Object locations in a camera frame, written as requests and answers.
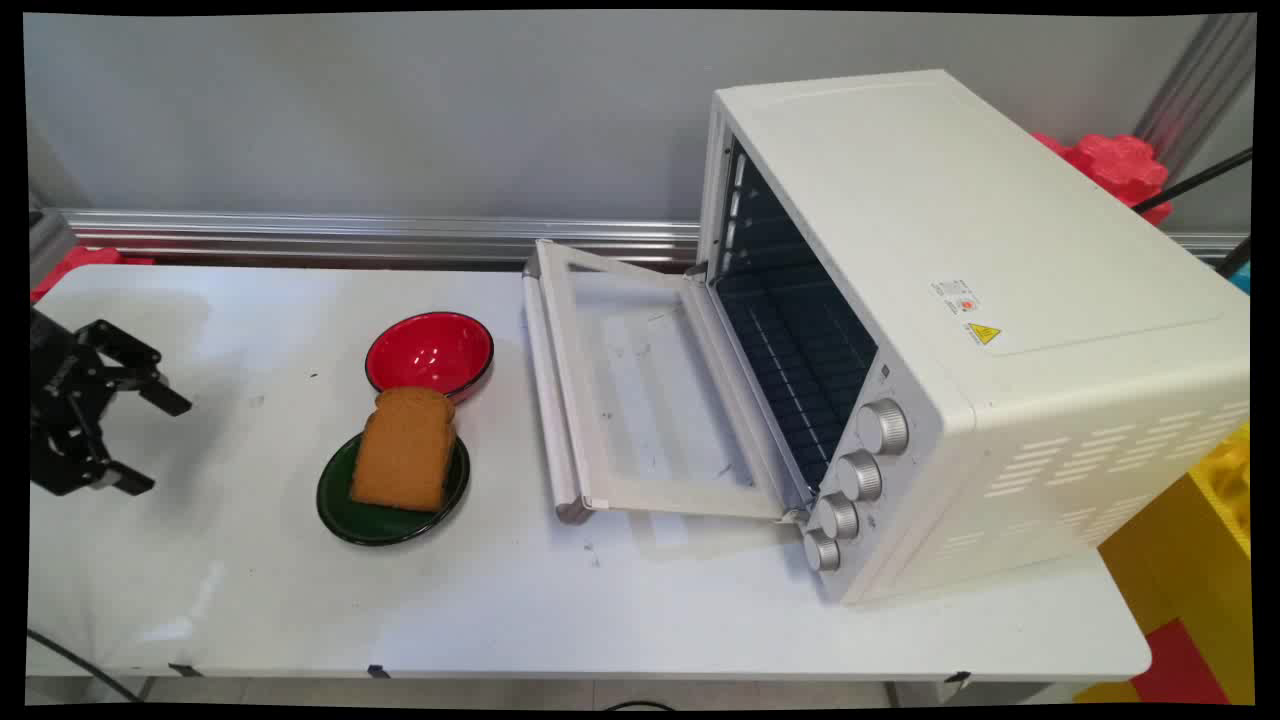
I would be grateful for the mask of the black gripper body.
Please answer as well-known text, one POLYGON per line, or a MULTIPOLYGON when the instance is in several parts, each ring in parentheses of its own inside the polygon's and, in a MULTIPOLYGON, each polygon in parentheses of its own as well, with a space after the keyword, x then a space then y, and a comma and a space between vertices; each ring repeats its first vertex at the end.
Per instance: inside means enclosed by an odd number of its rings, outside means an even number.
POLYGON ((77 361, 76 337, 63 325, 29 310, 29 465, 31 480, 49 493, 70 493, 84 486, 81 461, 68 457, 61 442, 79 429, 61 388, 77 361))

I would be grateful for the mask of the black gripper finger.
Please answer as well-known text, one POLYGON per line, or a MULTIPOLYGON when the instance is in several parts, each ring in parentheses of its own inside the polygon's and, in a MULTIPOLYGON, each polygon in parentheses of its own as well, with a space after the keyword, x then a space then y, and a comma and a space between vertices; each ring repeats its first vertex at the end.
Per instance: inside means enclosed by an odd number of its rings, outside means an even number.
POLYGON ((155 480, 111 457, 95 433, 45 433, 45 489, 68 496, 78 489, 115 488, 129 496, 150 492, 155 480))
POLYGON ((96 320, 76 332, 79 347, 90 354, 84 374, 111 392, 136 392, 170 416, 188 413, 193 404, 174 391, 160 372, 161 354, 106 320, 96 320))

